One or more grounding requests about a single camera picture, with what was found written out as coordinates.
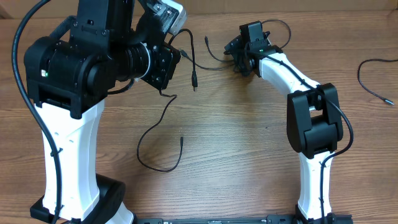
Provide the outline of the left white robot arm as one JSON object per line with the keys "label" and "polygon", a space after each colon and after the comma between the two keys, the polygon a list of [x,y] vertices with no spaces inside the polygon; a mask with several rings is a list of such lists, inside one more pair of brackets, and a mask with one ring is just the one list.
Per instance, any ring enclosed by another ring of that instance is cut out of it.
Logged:
{"label": "left white robot arm", "polygon": [[27,94],[45,126],[46,189],[31,206],[45,223],[135,223],[123,182],[96,173],[96,143],[105,99],[116,82],[144,80],[164,90],[180,61],[166,43],[187,13],[175,1],[142,1],[132,28],[134,1],[81,0],[50,35],[24,55]]}

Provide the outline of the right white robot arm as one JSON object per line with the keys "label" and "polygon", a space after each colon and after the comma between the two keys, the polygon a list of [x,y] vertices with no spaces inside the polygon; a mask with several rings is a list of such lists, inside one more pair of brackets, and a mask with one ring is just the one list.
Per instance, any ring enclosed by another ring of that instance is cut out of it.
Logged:
{"label": "right white robot arm", "polygon": [[352,223],[350,215],[331,211],[331,162],[343,138],[343,113],[336,88],[306,77],[272,45],[269,33],[256,21],[239,27],[240,34],[225,46],[225,54],[244,76],[254,72],[287,99],[287,138],[300,159],[300,197],[295,215],[281,223]]}

